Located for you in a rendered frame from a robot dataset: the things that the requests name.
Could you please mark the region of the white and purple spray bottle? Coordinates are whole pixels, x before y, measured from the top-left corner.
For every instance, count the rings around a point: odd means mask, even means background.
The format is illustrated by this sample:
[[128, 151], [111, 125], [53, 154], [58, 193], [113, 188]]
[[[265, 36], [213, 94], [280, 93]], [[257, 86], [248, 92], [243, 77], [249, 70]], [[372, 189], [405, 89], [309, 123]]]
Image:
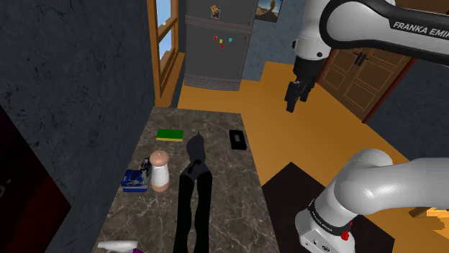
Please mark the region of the white and purple spray bottle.
[[101, 241], [97, 244], [106, 253], [144, 253], [137, 248], [137, 241]]

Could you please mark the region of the large black pliers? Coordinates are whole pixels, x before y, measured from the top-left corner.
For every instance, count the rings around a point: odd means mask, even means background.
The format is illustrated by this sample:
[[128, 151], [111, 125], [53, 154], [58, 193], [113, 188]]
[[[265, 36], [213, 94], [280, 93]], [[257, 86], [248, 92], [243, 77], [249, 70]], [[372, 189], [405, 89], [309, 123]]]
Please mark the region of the large black pliers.
[[195, 230], [194, 253], [209, 253], [209, 220], [213, 176], [206, 164], [204, 138], [196, 134], [187, 142], [189, 164], [178, 180], [178, 207], [173, 253], [189, 253], [188, 237]]

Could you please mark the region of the blue and white stapler box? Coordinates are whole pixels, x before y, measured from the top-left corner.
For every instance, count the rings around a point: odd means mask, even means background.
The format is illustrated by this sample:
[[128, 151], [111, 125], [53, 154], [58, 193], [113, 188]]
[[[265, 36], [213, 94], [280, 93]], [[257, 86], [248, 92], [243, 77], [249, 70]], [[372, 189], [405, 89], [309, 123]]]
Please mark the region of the blue and white stapler box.
[[150, 184], [151, 163], [146, 157], [138, 170], [126, 170], [121, 182], [123, 192], [147, 192]]

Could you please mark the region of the black rectangular box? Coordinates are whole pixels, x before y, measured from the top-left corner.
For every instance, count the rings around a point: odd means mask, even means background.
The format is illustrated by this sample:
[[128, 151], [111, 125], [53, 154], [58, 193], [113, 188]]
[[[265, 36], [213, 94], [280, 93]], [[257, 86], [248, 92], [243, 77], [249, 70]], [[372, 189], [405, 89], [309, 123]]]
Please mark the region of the black rectangular box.
[[231, 148], [234, 150], [246, 150], [245, 136], [241, 130], [229, 130]]

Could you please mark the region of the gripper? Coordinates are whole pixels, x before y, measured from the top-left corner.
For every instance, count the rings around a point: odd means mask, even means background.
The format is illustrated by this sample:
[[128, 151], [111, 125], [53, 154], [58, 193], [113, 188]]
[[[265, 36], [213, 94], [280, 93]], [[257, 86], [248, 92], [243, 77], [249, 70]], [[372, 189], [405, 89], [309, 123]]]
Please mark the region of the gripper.
[[[302, 102], [307, 101], [309, 93], [313, 89], [318, 76], [318, 61], [307, 60], [296, 56], [293, 72], [296, 76], [296, 82], [289, 83], [284, 97], [284, 101], [287, 102], [286, 110], [290, 113], [294, 112], [298, 98]], [[302, 92], [299, 81], [306, 81]]]

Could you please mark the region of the green and yellow sponge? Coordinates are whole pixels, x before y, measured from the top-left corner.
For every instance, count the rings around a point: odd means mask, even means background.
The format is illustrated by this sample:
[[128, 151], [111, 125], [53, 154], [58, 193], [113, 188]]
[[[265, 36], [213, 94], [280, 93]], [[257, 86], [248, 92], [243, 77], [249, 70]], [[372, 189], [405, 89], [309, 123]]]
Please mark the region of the green and yellow sponge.
[[158, 141], [182, 142], [183, 130], [180, 129], [159, 129], [155, 138]]

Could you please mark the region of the brown panelled door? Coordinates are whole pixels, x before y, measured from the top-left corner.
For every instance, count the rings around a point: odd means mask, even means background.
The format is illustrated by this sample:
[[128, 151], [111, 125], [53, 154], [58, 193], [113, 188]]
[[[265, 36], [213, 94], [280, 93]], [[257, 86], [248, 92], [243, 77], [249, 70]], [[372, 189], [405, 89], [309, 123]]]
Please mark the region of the brown panelled door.
[[365, 124], [415, 61], [373, 48], [332, 50], [317, 83]]

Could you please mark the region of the grey refrigerator with magnets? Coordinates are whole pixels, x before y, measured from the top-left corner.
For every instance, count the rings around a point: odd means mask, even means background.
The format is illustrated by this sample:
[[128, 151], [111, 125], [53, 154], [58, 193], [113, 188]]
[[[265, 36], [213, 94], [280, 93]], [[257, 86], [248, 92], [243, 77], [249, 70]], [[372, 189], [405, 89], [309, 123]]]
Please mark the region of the grey refrigerator with magnets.
[[186, 86], [238, 91], [258, 0], [186, 0]]

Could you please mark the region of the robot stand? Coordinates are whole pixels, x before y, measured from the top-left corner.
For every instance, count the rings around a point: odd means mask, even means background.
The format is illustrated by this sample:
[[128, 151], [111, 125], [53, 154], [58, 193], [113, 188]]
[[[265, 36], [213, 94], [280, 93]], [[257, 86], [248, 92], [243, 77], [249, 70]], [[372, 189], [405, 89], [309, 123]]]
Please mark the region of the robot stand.
[[[299, 241], [295, 215], [305, 209], [325, 187], [289, 163], [262, 186], [280, 253], [310, 253]], [[394, 238], [365, 216], [353, 219], [356, 253], [392, 253]]]

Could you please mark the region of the white and tan pepper mill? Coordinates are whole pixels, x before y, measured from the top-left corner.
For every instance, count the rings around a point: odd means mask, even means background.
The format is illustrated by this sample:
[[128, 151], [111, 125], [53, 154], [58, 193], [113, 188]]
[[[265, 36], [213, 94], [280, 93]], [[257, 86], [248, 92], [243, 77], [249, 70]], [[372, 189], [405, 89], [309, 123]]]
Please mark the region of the white and tan pepper mill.
[[168, 189], [170, 175], [168, 171], [169, 155], [166, 151], [156, 150], [149, 158], [152, 165], [150, 177], [151, 187], [156, 192], [163, 192]]

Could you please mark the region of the wall picture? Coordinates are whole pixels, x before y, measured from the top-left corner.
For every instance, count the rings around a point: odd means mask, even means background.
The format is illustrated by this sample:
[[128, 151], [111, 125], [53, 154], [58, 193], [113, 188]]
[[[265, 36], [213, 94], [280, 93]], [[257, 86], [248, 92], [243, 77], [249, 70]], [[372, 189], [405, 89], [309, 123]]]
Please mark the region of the wall picture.
[[276, 23], [283, 0], [258, 0], [255, 19]]

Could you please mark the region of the wooden framed window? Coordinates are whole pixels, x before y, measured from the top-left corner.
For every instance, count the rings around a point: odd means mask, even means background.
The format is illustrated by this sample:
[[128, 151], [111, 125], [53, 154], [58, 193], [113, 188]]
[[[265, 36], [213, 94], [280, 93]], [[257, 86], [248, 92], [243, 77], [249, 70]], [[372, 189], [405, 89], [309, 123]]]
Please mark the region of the wooden framed window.
[[185, 53], [181, 51], [179, 0], [146, 0], [155, 106], [178, 106]]

